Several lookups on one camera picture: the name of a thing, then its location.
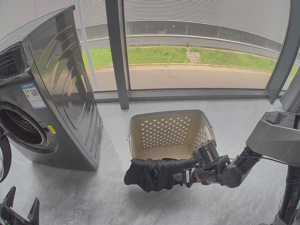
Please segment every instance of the pole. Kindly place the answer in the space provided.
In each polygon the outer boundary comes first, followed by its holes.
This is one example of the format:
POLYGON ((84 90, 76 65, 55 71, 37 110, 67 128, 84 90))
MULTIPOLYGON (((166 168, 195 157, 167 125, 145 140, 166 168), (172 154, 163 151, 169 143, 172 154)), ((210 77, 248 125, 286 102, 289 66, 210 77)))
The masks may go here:
POLYGON ((93 87, 94 87, 94 90, 99 91, 97 80, 96 80, 96 74, 95 74, 95 70, 94 70, 94 66, 93 66, 93 62, 92 62, 92 58, 91 58, 91 54, 90 54, 90 50, 88 48, 88 40, 86 38, 80 0, 77 0, 77 10, 78 10, 80 28, 81 28, 82 39, 83 39, 84 48, 85 48, 85 52, 86 52, 86 57, 88 58, 88 66, 90 67, 90 71, 91 71, 91 75, 92 75, 92 82, 93 82, 93 85, 94 85, 93 87))

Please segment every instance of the building facade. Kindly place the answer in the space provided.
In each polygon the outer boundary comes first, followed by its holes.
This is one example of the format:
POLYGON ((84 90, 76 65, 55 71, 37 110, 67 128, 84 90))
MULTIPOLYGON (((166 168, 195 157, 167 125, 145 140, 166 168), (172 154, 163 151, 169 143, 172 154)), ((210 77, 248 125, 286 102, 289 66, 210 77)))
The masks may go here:
MULTIPOLYGON (((109 46, 105 0, 81 0, 90 48, 109 46)), ((76 0, 0 0, 0 39, 76 0)), ((124 0, 127 44, 197 45, 277 59, 290 0, 124 0)), ((77 33, 82 39, 77 10, 77 33)), ((300 65, 298 54, 295 65, 300 65)))

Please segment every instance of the road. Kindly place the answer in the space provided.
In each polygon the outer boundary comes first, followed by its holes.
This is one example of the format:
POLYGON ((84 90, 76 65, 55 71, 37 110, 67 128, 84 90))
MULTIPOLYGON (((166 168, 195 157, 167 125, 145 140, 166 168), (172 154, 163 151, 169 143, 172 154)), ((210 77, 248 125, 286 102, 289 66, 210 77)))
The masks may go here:
MULTIPOLYGON (((101 91, 116 90, 114 71, 96 71, 101 91)), ((155 67, 130 69, 131 89, 155 88, 265 88, 270 73, 219 67, 155 67)), ((289 77, 284 88, 291 82, 289 77)))

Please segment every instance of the manhole cover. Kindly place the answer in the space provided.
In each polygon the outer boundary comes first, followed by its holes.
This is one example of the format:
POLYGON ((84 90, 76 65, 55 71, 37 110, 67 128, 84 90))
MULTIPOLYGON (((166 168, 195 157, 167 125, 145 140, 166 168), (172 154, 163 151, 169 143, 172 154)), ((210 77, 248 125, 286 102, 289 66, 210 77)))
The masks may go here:
POLYGON ((170 73, 169 74, 170 78, 178 78, 178 76, 179 76, 178 73, 170 73))

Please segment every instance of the gray washing machine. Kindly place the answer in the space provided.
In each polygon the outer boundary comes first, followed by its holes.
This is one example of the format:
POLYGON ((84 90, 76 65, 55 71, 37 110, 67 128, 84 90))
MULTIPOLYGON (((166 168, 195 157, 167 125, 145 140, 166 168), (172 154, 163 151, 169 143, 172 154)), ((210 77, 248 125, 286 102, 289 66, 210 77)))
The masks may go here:
POLYGON ((32 162, 96 171, 102 119, 74 9, 40 17, 0 41, 0 125, 32 162))

